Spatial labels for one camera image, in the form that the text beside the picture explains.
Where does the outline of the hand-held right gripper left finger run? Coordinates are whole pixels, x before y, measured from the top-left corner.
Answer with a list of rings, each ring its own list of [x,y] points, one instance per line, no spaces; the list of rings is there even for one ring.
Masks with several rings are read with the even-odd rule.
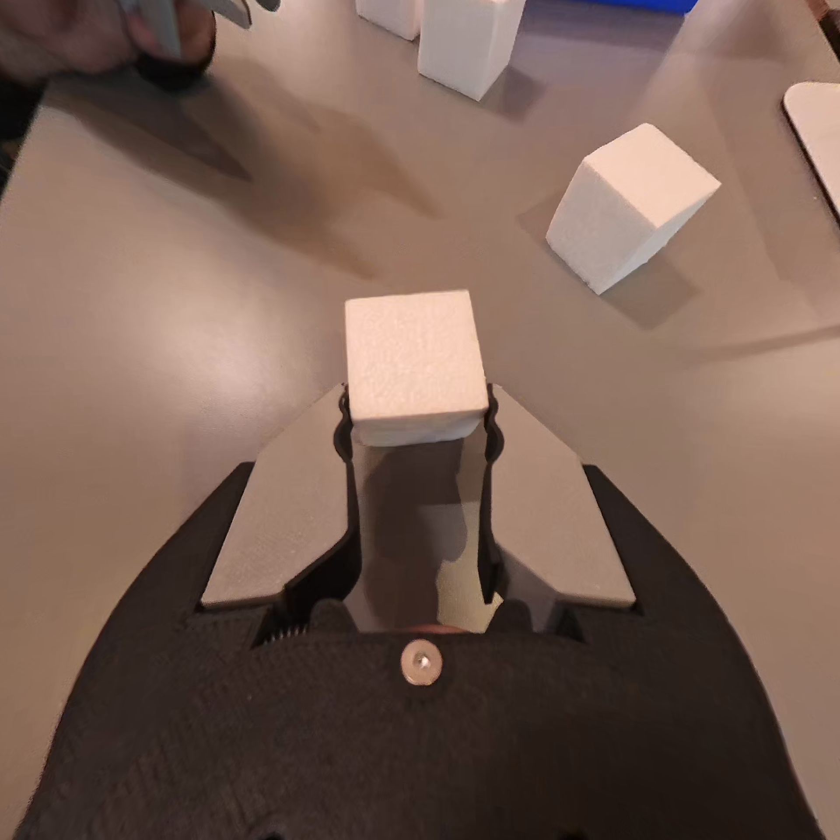
[[[344,599],[361,574],[346,385],[336,385],[259,452],[202,595],[206,609],[282,600],[309,611]]]

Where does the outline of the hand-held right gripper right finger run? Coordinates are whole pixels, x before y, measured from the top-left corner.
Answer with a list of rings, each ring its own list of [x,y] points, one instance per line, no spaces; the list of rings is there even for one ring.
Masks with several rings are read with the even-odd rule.
[[[498,384],[488,384],[478,576],[496,596],[631,607],[634,589],[581,458]]]

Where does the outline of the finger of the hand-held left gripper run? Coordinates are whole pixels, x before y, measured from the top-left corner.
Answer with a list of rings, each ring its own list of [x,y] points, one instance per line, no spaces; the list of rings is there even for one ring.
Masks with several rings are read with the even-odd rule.
[[[207,10],[221,16],[234,25],[248,30],[252,26],[250,9],[246,1],[200,1]]]

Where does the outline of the white foam cube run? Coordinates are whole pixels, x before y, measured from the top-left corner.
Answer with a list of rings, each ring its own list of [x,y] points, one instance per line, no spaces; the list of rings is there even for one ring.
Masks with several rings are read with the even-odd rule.
[[[344,304],[353,430],[368,448],[470,436],[489,407],[467,290],[349,299]]]
[[[355,1],[363,20],[407,41],[420,35],[424,1]]]
[[[524,1],[426,1],[418,73],[478,102],[508,67]]]
[[[545,240],[601,295],[651,260],[720,186],[660,129],[642,123],[584,157]]]

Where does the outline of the person's left hand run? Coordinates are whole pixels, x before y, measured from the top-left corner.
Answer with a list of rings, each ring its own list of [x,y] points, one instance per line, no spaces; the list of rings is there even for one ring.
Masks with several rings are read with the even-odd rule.
[[[116,1],[2,1],[2,78],[24,84],[167,60],[145,20]]]

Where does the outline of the blue plastic bin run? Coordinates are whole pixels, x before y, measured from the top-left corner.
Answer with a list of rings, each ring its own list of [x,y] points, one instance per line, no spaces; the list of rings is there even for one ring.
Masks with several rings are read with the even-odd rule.
[[[573,1],[573,3],[634,9],[646,13],[684,17],[693,10],[698,1]]]

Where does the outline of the white adjustable stand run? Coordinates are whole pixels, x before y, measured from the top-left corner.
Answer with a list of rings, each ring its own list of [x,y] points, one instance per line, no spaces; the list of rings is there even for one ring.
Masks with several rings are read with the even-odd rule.
[[[838,221],[839,85],[834,82],[798,82],[784,94],[782,108]]]

